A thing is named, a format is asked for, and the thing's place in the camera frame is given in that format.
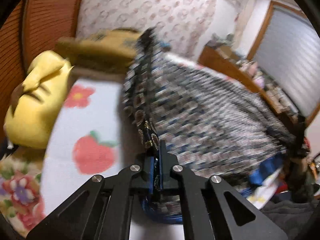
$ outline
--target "yellow plush toy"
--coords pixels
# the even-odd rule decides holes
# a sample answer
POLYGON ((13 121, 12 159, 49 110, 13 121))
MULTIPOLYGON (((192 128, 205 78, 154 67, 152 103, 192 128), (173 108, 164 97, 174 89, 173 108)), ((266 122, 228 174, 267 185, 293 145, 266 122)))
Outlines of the yellow plush toy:
POLYGON ((68 60, 53 51, 39 54, 28 76, 15 88, 4 121, 4 130, 14 144, 45 149, 67 95, 72 69, 68 60))

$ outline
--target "checkered fabric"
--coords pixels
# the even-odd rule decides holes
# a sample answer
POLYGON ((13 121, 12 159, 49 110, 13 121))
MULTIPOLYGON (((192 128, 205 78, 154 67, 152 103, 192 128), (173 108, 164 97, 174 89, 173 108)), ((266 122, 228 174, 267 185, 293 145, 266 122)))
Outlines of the checkered fabric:
MULTIPOLYGON (((143 33, 137 48, 124 105, 147 150, 157 154, 159 139, 165 140, 168 152, 195 174, 220 175, 243 190, 261 162, 285 153, 280 141, 294 140, 259 95, 166 60, 153 29, 143 33)), ((150 205, 165 214, 180 212, 177 197, 150 205)))

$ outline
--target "red apple print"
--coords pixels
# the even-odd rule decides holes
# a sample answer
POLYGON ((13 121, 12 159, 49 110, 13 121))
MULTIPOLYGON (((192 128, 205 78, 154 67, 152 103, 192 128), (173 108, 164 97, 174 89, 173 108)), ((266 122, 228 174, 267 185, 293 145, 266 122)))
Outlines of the red apple print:
POLYGON ((109 169, 116 160, 114 142, 101 142, 95 131, 81 137, 75 144, 72 155, 81 174, 98 174, 109 169))

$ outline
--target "purple flower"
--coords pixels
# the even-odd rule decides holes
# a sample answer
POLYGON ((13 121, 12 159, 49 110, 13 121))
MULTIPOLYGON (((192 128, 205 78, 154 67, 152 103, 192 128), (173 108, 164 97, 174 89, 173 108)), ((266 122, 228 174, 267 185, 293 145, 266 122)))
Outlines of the purple flower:
POLYGON ((32 203, 35 196, 30 189, 26 188, 27 179, 22 178, 19 181, 13 179, 10 182, 10 188, 14 191, 13 198, 20 201, 22 205, 32 203))
POLYGON ((0 195, 4 196, 7 194, 7 192, 3 189, 2 183, 5 181, 4 178, 0 177, 0 195))

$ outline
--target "white wall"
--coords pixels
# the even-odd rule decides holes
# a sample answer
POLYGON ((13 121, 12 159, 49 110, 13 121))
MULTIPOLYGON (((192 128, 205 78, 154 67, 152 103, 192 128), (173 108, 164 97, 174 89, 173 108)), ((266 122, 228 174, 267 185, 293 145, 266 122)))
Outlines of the white wall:
POLYGON ((213 20, 204 35, 200 37, 194 51, 195 56, 193 57, 193 60, 198 60, 204 46, 210 40, 213 33, 216 33, 221 38, 225 38, 228 34, 233 33, 237 13, 235 6, 230 2, 226 0, 217 0, 213 20))
POLYGON ((320 152, 320 114, 316 116, 313 122, 307 128, 307 138, 310 141, 311 152, 316 155, 320 152))
POLYGON ((249 22, 244 29, 240 45, 237 49, 237 52, 241 55, 247 56, 250 52, 263 24, 264 18, 266 17, 270 1, 271 0, 257 0, 249 22))

